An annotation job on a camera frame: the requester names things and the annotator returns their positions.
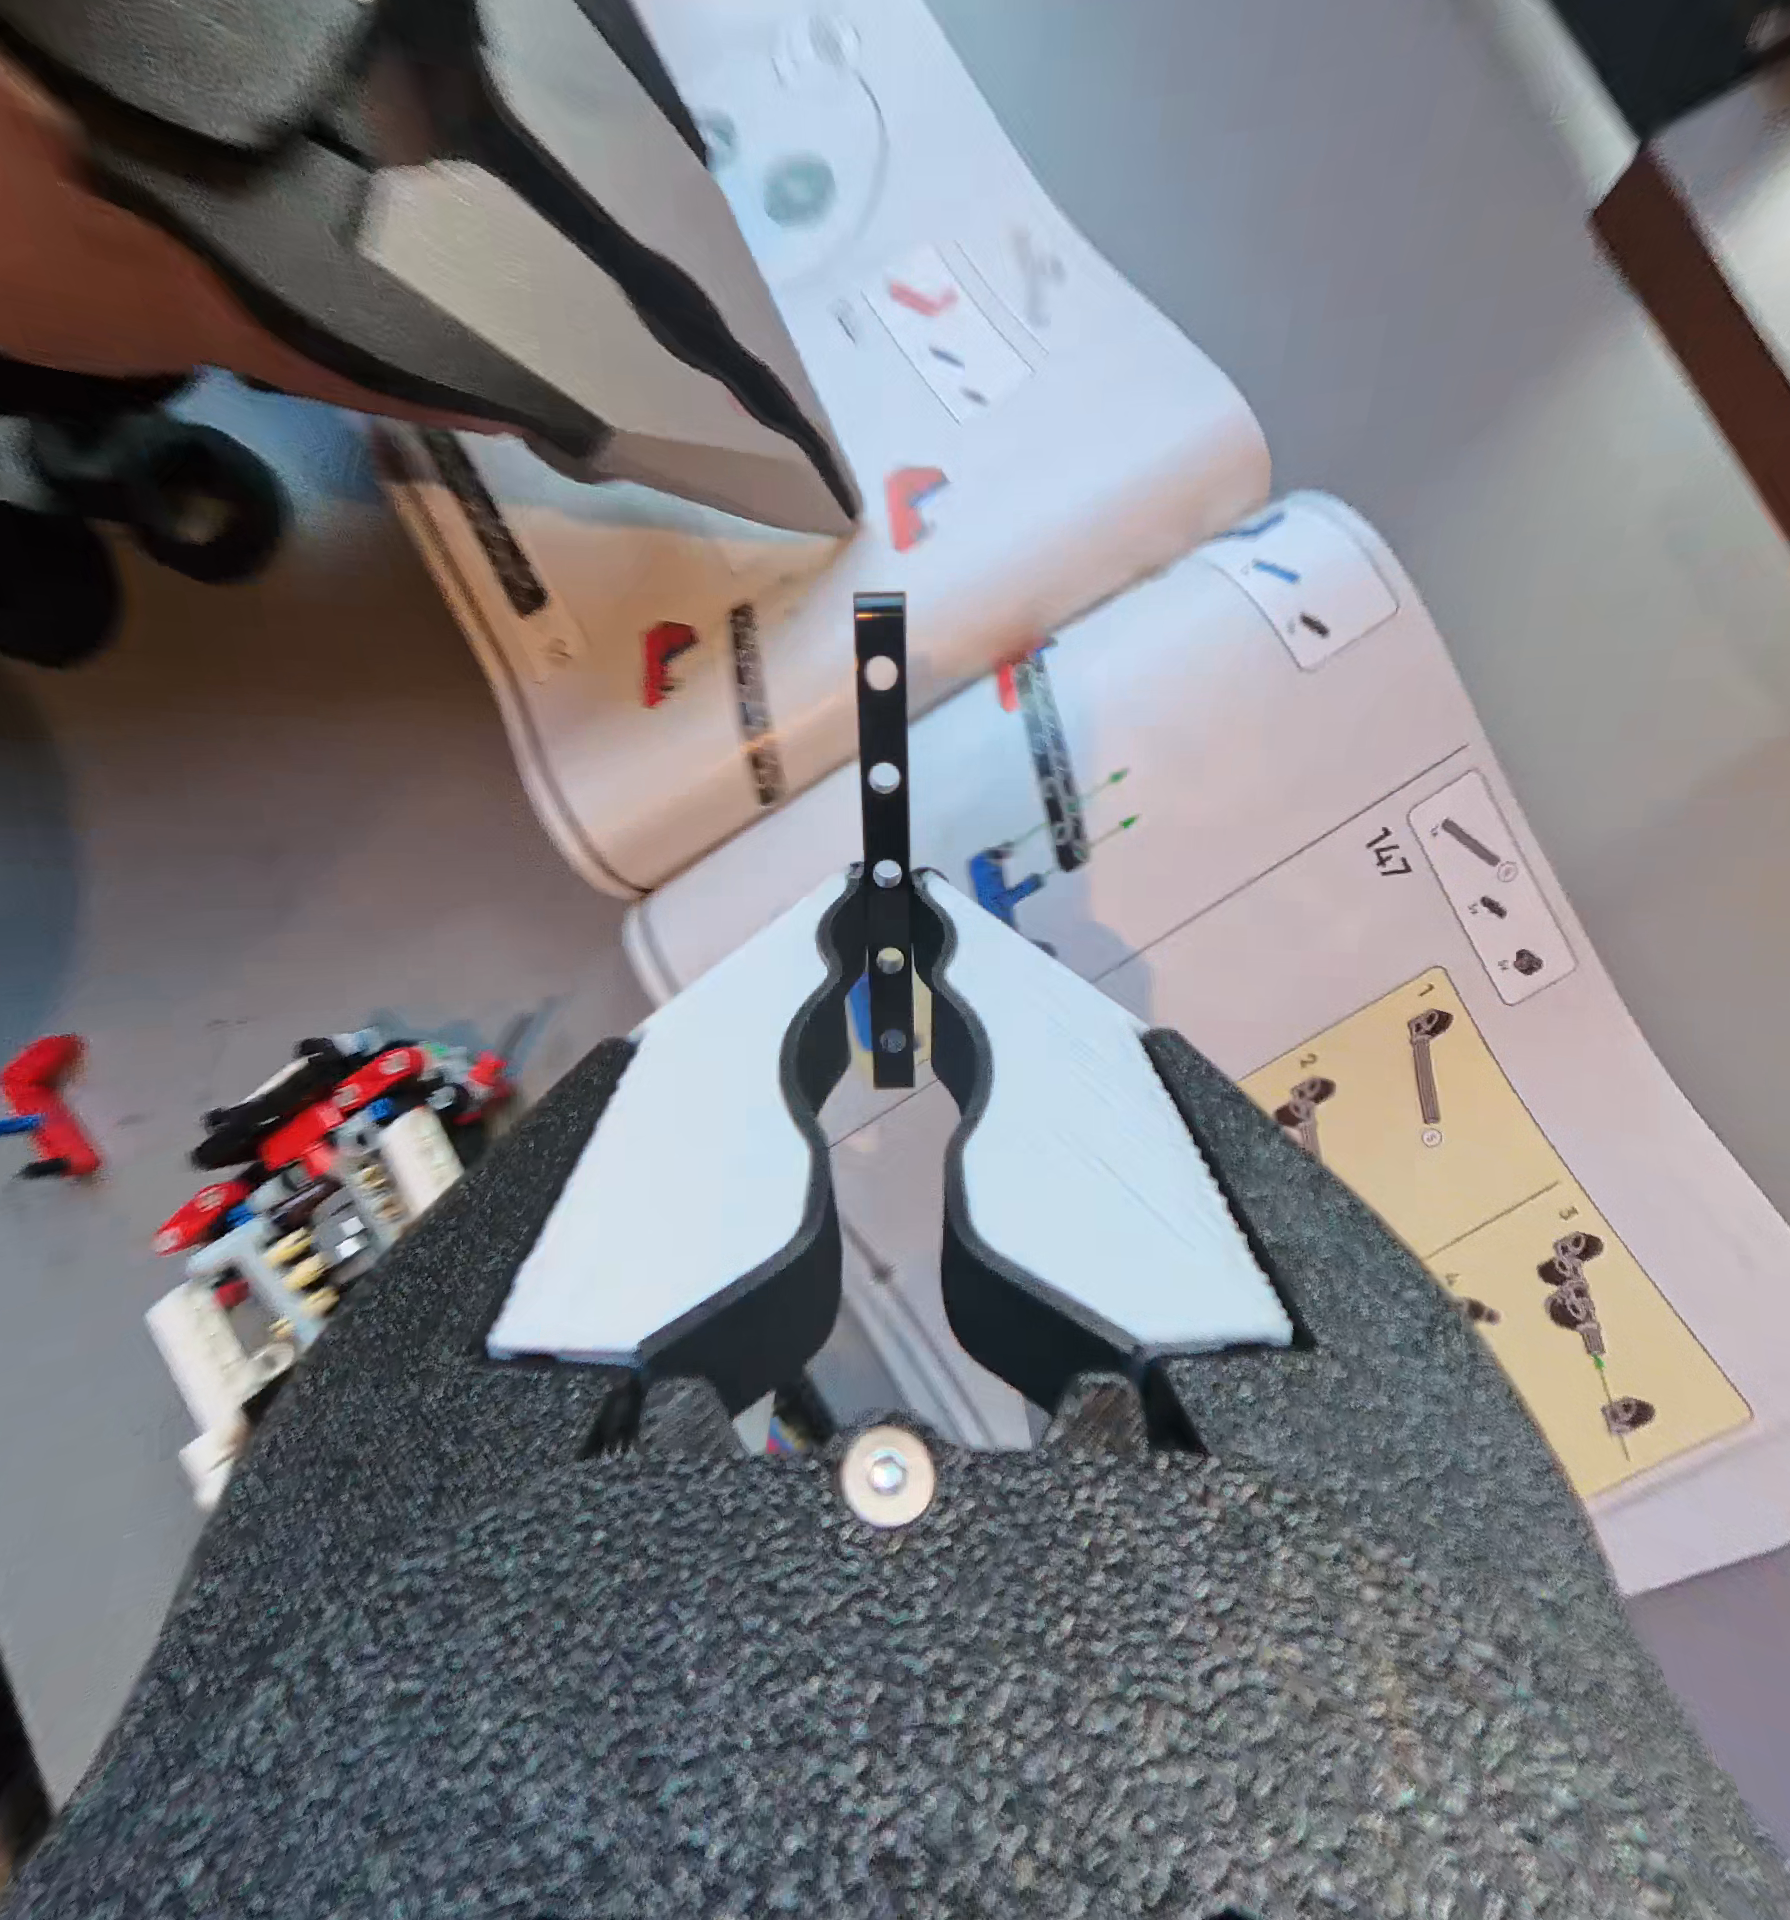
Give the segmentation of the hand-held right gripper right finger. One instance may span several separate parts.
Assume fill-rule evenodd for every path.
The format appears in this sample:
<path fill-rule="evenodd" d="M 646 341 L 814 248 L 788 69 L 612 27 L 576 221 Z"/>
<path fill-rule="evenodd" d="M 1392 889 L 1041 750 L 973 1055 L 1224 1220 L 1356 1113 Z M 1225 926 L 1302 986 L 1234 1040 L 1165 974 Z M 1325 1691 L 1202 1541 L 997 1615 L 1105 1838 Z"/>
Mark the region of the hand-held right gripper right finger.
<path fill-rule="evenodd" d="M 1151 1447 L 1205 1447 L 1173 1362 L 1292 1349 L 1292 1308 L 1153 1055 L 1153 1028 L 938 875 L 916 883 L 930 1087 L 915 1169 L 938 1220 L 944 1374 L 1054 1417 L 1082 1380 L 1131 1392 Z"/>

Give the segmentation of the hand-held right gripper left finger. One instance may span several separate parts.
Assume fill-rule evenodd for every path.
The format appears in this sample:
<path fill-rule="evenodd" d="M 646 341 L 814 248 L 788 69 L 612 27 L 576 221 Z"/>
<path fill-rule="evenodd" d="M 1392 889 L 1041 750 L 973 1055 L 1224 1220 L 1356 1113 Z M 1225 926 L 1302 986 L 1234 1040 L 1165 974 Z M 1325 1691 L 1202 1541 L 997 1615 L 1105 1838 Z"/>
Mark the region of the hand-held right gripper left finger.
<path fill-rule="evenodd" d="M 846 871 L 641 1022 L 491 1358 L 703 1380 L 730 1411 L 803 1371 L 839 1312 L 822 1113 L 853 1066 L 854 982 Z"/>

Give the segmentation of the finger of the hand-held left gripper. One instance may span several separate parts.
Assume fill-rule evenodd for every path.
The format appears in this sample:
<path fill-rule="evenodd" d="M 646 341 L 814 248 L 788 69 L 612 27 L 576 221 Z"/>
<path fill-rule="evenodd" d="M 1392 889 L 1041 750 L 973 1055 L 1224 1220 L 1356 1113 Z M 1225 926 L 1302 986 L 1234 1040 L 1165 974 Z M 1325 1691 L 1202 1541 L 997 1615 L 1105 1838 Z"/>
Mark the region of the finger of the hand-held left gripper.
<path fill-rule="evenodd" d="M 658 342 L 861 489 L 797 342 L 632 3 L 474 6 L 476 157 L 628 294 Z"/>
<path fill-rule="evenodd" d="M 485 168 L 436 161 L 375 173 L 359 245 L 594 417 L 597 476 L 797 535 L 854 531 L 803 448 L 660 344 L 618 283 Z"/>

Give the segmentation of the toy brick race car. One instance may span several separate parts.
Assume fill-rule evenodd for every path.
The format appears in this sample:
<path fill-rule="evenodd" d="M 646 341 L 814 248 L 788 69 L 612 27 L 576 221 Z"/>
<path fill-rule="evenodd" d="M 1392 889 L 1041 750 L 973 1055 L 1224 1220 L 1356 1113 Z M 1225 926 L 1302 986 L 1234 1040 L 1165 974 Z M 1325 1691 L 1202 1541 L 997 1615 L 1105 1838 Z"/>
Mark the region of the toy brick race car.
<path fill-rule="evenodd" d="M 153 1238 L 174 1284 L 144 1314 L 192 1423 L 178 1458 L 199 1511 L 357 1283 L 474 1166 L 513 1090 L 510 1045 L 364 1027 L 302 1042 L 202 1116 L 191 1160 L 207 1179 Z"/>

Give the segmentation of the long black brick beam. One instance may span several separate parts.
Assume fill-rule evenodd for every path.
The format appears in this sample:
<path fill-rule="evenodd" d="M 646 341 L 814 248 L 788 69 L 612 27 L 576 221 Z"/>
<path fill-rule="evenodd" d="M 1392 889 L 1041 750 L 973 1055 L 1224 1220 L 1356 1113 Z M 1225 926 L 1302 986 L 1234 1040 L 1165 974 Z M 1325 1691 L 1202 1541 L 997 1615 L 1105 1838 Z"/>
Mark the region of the long black brick beam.
<path fill-rule="evenodd" d="M 907 812 L 907 597 L 858 593 L 862 923 L 875 1083 L 916 1078 L 912 868 Z"/>

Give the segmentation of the red angled brick beam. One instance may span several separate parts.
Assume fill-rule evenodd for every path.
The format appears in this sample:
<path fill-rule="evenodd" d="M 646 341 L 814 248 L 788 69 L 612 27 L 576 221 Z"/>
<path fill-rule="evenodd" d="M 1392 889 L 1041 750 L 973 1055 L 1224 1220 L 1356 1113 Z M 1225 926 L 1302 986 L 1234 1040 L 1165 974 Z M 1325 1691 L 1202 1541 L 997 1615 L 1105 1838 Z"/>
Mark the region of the red angled brick beam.
<path fill-rule="evenodd" d="M 0 1069 L 4 1116 L 43 1118 L 43 1126 L 28 1136 L 29 1159 L 64 1157 L 72 1166 L 72 1177 L 60 1181 L 88 1181 L 104 1169 L 100 1147 L 69 1100 L 69 1085 L 76 1078 L 83 1057 L 84 1044 L 79 1037 L 56 1034 L 25 1044 Z"/>

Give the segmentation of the grey desk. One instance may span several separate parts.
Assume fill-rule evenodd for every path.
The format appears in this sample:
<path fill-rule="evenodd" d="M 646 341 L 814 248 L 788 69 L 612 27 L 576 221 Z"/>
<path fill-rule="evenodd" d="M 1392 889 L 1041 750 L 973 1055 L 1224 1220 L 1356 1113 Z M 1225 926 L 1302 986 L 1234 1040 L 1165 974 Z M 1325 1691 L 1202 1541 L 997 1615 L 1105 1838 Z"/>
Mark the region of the grey desk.
<path fill-rule="evenodd" d="M 943 3 L 1074 222 L 1344 495 L 1452 641 L 1653 1047 L 1790 1223 L 1790 546 L 1588 231 L 1477 3 Z M 305 527 L 126 562 L 66 675 L 0 664 L 0 1069 L 84 1044 L 88 1181 L 0 1139 L 0 1653 L 64 1798 L 178 1592 L 184 1407 L 147 1231 L 202 1105 L 377 1008 L 628 1022 L 489 688 L 348 420 L 226 385 Z"/>

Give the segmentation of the adjoining white desk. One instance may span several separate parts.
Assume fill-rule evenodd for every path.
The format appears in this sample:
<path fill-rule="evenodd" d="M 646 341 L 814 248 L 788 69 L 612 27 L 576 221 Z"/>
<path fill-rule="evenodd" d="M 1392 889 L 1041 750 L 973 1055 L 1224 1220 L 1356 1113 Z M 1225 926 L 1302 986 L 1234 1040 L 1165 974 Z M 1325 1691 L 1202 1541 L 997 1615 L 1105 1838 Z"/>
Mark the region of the adjoining white desk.
<path fill-rule="evenodd" d="M 1790 546 L 1790 61 L 1642 139 L 1591 224 Z"/>

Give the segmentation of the person's left hand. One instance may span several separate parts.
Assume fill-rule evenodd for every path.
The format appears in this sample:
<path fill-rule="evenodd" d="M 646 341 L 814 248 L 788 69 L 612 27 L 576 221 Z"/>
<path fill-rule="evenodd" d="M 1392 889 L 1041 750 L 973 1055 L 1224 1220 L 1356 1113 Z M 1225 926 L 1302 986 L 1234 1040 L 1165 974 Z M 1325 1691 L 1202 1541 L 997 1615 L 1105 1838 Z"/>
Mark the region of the person's left hand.
<path fill-rule="evenodd" d="M 101 377 L 220 370 L 373 417 L 504 431 L 382 396 L 271 336 L 169 233 L 92 190 L 79 124 L 2 53 L 0 355 Z"/>

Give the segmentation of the open instruction booklet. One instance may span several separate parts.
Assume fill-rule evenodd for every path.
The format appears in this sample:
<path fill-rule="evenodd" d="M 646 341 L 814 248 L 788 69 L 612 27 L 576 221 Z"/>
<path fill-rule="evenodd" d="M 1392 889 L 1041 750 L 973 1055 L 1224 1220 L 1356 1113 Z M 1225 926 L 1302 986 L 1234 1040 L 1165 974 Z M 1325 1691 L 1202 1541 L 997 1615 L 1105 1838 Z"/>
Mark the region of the open instruction booklet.
<path fill-rule="evenodd" d="M 380 426 L 531 803 L 671 1000 L 861 851 L 851 612 L 907 593 L 912 846 L 1382 1214 L 1626 1594 L 1790 1542 L 1790 1227 L 1628 1015 L 1396 552 L 1049 198 L 922 3 L 648 3 L 854 468 L 854 541 Z"/>

